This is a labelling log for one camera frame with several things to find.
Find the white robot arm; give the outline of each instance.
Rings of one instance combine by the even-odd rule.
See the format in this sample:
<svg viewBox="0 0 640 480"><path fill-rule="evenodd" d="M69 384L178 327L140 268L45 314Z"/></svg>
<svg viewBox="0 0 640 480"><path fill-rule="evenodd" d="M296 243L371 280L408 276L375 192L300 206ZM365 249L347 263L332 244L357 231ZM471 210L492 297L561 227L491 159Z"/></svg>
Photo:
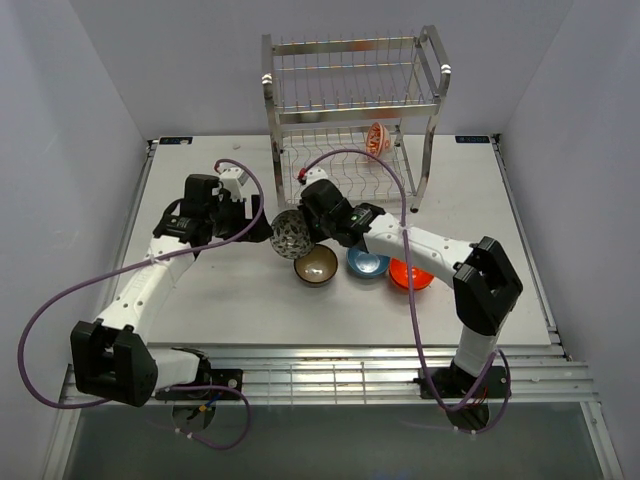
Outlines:
<svg viewBox="0 0 640 480"><path fill-rule="evenodd" d="M116 299L92 323L78 322L71 333L71 352L78 390L141 406L154 391L171 385L206 382L208 362L188 349L154 349L146 344L158 312L197 253L165 255L207 245L245 228L245 199L241 189L247 175L239 168L220 177L190 175L184 198L167 207L153 232L145 259ZM252 196L253 215L258 198ZM174 210L179 207L178 215ZM238 241L262 242L272 234L264 217Z"/></svg>
<svg viewBox="0 0 640 480"><path fill-rule="evenodd" d="M345 247L405 260L398 219L370 204L352 207L321 168L304 172L300 209L314 242L333 238ZM448 285L455 295L462 335L450 367L452 383L467 391L495 350L500 329L522 293L522 283L502 246L407 227L413 265Z"/></svg>

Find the dish rack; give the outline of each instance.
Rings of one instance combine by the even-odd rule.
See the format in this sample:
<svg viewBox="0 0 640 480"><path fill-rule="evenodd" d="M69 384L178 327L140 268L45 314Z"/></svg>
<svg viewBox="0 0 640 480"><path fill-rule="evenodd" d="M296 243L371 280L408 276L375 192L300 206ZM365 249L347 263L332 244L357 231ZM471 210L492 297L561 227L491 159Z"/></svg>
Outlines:
<svg viewBox="0 0 640 480"><path fill-rule="evenodd" d="M451 78L449 60L434 26L423 27L419 35L281 40L280 44L273 44L271 35L263 35L262 64L280 208L298 203L302 186L296 175L301 168L331 150L364 150L367 132L378 121L392 139L383 160L401 178L402 189L411 197L411 211L418 211ZM417 188L402 130L403 119L413 116L428 117ZM400 199L400 190L388 172L364 155L335 155L322 167L350 200L386 203Z"/></svg>

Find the white table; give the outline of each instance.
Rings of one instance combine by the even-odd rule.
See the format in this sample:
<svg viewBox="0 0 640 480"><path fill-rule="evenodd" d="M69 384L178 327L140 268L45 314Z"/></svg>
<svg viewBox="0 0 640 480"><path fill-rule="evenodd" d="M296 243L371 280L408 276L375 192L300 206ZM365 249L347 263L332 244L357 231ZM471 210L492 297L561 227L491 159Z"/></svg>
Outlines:
<svg viewBox="0 0 640 480"><path fill-rule="evenodd" d="M418 176L422 136L406 136L414 177ZM249 166L266 193L269 221L278 213L268 136L194 137L191 145L159 145L144 189L125 264L141 259L164 208L182 196L191 173L212 173L218 158ZM432 171L420 212L409 223L449 237L498 239L522 282L524 293L507 319L501 345L549 345L516 222L490 144L456 144L453 136L435 140ZM413 343L407 295L388 278L358 280L347 271L345 250L338 255L333 281L308 288L291 261L269 242L234 244L204 252L167 299L150 334L152 344L408 346ZM128 276L123 276L118 288ZM425 345L458 342L453 292L435 280L417 294Z"/></svg>

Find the patterned ball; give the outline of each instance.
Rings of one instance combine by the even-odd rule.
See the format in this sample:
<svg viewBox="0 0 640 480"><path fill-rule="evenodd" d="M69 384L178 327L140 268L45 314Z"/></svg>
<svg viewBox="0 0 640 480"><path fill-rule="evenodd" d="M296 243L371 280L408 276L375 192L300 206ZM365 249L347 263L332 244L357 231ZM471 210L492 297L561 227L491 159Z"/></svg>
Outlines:
<svg viewBox="0 0 640 480"><path fill-rule="evenodd" d="M309 229L300 210L285 210L271 223L271 246L288 260L302 258L313 250Z"/></svg>

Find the aluminum frame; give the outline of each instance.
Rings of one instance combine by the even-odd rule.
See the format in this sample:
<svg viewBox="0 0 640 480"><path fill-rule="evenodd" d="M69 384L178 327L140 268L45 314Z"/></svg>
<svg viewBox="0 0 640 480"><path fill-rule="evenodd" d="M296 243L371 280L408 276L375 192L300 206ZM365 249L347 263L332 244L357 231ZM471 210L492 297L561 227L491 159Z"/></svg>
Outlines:
<svg viewBox="0 0 640 480"><path fill-rule="evenodd" d="M527 259L534 280L539 281L531 251L522 229L517 207L506 181L504 164L495 139L492 139L496 161L505 180L512 210L517 220ZM147 161L140 175L131 210L123 232L115 266L124 259L142 199L153 154L158 141L150 144ZM539 293L543 294L542 285ZM114 295L115 281L105 286L104 306ZM543 309L548 308L542 302ZM513 372L515 403L579 402L605 479L622 479L622 470L601 412L599 395L584 362L570 361L565 355L555 323L549 325L552 344L546 347L505 347ZM166 347L155 344L151 348ZM281 347L215 347L190 345L204 350L216 367L245 370L244 392L255 405L406 405L432 404L421 400L418 387L412 383L419 363L412 348L281 348ZM448 365L455 348L425 348L429 365ZM62 388L62 401L73 404L89 399L75 389L72 367L69 367ZM152 399L149 405L173 404ZM117 405L118 408L130 408ZM56 421L42 478L63 478L66 463L78 426L79 412L61 411Z"/></svg>

